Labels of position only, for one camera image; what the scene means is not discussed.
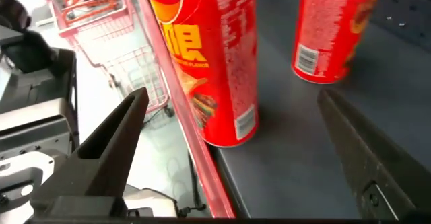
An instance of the cable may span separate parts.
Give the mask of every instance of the cable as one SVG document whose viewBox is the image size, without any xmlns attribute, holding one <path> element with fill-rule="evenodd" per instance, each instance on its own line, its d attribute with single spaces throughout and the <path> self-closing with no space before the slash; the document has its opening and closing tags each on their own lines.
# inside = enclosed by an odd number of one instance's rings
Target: cable
<svg viewBox="0 0 431 224">
<path fill-rule="evenodd" d="M 190 209 L 196 209 L 198 211 L 203 211 L 207 206 L 202 203 L 201 197 L 199 195 L 199 190 L 197 188 L 197 175 L 195 173 L 195 167 L 193 165 L 193 160 L 191 159 L 190 153 L 188 153 L 189 156 L 189 165 L 190 165 L 190 175 L 191 175 L 191 188 L 193 190 L 193 202 L 195 204 L 194 208 Z"/>
<path fill-rule="evenodd" d="M 145 126 L 146 126 L 148 123 L 150 123 L 150 121 L 152 121 L 152 120 L 153 120 L 153 118 L 154 118 L 157 114 L 159 114 L 163 109 L 164 109 L 164 107 L 163 107 L 163 108 L 158 109 L 156 112 L 154 112 L 154 114 L 150 117 L 150 119 L 148 119 L 148 120 L 144 121 L 144 122 L 143 122 L 142 129 L 144 129 L 144 128 L 145 128 Z"/>
</svg>

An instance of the red cylindrical can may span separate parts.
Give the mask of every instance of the red cylindrical can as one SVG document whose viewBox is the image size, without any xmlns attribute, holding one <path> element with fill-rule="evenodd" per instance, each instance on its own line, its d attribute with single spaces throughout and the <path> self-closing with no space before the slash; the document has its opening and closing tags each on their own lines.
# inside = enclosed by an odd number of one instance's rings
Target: red cylindrical can
<svg viewBox="0 0 431 224">
<path fill-rule="evenodd" d="M 257 129 L 255 0 L 150 0 L 202 137 L 233 147 Z"/>
<path fill-rule="evenodd" d="M 376 1 L 301 0 L 294 72 L 313 83 L 343 79 Z"/>
</svg>

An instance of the nutrition label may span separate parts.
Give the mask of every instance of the nutrition label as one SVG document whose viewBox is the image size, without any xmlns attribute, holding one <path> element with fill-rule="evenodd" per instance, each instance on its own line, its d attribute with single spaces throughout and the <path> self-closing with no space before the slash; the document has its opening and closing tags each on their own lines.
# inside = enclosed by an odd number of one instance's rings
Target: nutrition label
<svg viewBox="0 0 431 224">
<path fill-rule="evenodd" d="M 218 0 L 218 7 L 236 137 L 241 139 L 255 126 L 255 4 L 253 0 Z"/>
</svg>

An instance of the red shopping cart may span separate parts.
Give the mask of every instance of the red shopping cart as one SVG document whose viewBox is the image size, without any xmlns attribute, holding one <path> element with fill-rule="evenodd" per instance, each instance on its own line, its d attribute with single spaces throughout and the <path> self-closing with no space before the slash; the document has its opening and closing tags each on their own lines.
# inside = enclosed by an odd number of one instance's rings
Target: red shopping cart
<svg viewBox="0 0 431 224">
<path fill-rule="evenodd" d="M 122 97 L 145 86 L 150 97 L 147 112 L 163 108 L 167 116 L 174 115 L 163 73 L 131 0 L 47 1 L 60 37 L 101 69 L 109 86 Z"/>
</svg>

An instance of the floor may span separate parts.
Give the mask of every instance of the floor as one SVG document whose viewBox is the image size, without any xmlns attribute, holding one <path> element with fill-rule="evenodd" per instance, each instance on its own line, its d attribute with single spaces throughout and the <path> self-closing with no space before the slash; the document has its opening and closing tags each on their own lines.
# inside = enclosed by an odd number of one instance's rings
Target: floor
<svg viewBox="0 0 431 224">
<path fill-rule="evenodd" d="M 49 17 L 47 6 L 29 9 L 32 12 L 32 29 L 40 32 L 52 47 L 70 48 L 62 39 L 53 23 L 37 27 L 34 22 Z M 92 48 L 93 55 L 104 58 L 119 56 L 125 52 L 117 48 L 137 48 L 145 46 L 147 41 L 139 26 L 135 30 L 116 38 L 109 48 Z M 109 87 L 108 79 L 100 69 L 93 68 L 82 53 L 77 54 L 79 131 L 81 141 L 104 120 L 120 102 L 121 95 Z M 2 85 L 7 78 L 7 71 L 0 69 L 0 95 Z M 163 110 L 147 114 L 151 121 L 141 132 L 141 137 L 130 169 L 128 185 L 137 189 L 153 188 L 178 201 L 178 207 L 192 207 L 193 194 L 191 175 L 187 157 L 187 146 L 176 116 L 167 117 Z M 203 202 L 205 197 L 199 189 Z M 209 210 L 192 211 L 190 217 L 210 217 Z"/>
</svg>

